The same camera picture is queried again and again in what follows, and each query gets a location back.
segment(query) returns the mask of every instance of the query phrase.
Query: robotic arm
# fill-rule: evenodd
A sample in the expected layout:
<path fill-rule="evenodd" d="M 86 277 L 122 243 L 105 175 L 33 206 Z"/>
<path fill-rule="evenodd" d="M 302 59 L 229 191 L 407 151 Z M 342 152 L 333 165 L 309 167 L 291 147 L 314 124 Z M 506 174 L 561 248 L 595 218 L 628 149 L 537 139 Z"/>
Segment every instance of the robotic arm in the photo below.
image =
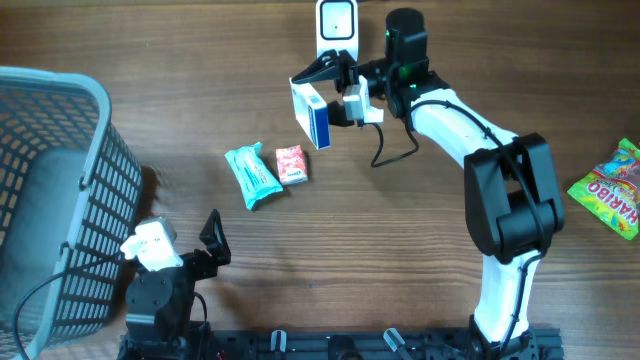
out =
<path fill-rule="evenodd" d="M 353 51 L 328 50 L 291 82 L 333 80 L 344 105 L 333 104 L 329 123 L 340 126 L 379 122 L 368 97 L 384 97 L 412 140 L 411 130 L 432 139 L 463 167 L 467 228 L 484 258 L 467 358 L 520 352 L 531 337 L 526 314 L 535 270 L 564 225 L 549 146 L 537 134 L 518 137 L 493 125 L 428 69 L 420 12 L 394 10 L 386 27 L 385 58 L 358 65 Z M 511 179 L 521 189 L 508 193 Z"/>

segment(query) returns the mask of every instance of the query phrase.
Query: gray plastic bin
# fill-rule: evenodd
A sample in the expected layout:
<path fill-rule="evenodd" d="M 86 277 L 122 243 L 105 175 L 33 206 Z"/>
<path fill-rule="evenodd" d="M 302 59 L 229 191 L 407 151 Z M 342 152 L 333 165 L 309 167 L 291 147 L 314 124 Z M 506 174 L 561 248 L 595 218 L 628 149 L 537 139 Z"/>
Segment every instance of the gray plastic bin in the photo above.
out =
<path fill-rule="evenodd" d="M 132 232 L 141 169 L 110 117 L 91 78 L 0 67 L 0 359 L 16 354 L 13 312 L 33 286 L 116 253 Z M 36 293 L 19 319 L 29 357 L 98 331 L 119 273 L 107 262 Z"/>

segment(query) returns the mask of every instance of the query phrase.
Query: brown tabletop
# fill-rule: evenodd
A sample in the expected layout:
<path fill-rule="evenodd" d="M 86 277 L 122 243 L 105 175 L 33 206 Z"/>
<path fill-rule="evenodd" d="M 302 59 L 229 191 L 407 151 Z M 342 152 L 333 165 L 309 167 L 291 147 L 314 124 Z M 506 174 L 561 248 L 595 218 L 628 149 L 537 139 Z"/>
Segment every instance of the brown tabletop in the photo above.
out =
<path fill-rule="evenodd" d="M 558 327 L 568 359 L 640 351 L 640 248 L 566 195 L 617 142 L 640 141 L 640 6 L 623 1 L 426 1 L 360 5 L 360 61 L 381 57 L 392 9 L 423 11 L 431 67 L 496 125 L 551 144 L 566 209 L 536 275 L 529 319 Z M 171 219 L 180 252 L 213 208 L 232 263 L 197 284 L 215 329 L 465 326 L 482 257 L 464 221 L 459 166 L 430 140 L 371 169 L 372 128 L 333 129 L 314 150 L 287 79 L 315 58 L 314 5 L 0 10 L 0 63 L 79 72 L 111 94 L 113 123 L 145 166 L 142 216 Z M 326 98 L 337 97 L 330 85 Z M 383 157 L 410 148 L 388 114 Z M 250 212 L 224 153 L 302 144 L 308 183 Z M 114 322 L 45 358 L 114 359 Z M 202 316 L 196 304 L 193 318 Z"/>

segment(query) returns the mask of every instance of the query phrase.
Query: teal packet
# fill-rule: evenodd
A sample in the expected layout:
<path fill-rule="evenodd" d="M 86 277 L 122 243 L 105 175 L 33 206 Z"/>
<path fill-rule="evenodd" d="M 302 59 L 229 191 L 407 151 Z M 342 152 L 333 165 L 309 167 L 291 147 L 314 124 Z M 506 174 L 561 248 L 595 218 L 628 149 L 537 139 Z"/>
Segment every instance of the teal packet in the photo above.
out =
<path fill-rule="evenodd" d="M 253 209 L 256 201 L 282 191 L 282 185 L 258 157 L 260 149 L 262 144 L 258 142 L 231 150 L 224 155 L 240 183 L 242 196 L 249 210 Z"/>

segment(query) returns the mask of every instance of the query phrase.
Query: red packet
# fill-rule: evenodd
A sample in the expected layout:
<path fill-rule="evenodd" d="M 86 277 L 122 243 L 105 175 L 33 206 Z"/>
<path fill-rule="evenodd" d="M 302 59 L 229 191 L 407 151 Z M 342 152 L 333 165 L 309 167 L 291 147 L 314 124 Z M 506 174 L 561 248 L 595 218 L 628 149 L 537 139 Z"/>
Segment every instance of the red packet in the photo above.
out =
<path fill-rule="evenodd" d="M 287 149 L 276 149 L 278 176 L 282 185 L 307 181 L 307 165 L 300 145 Z"/>

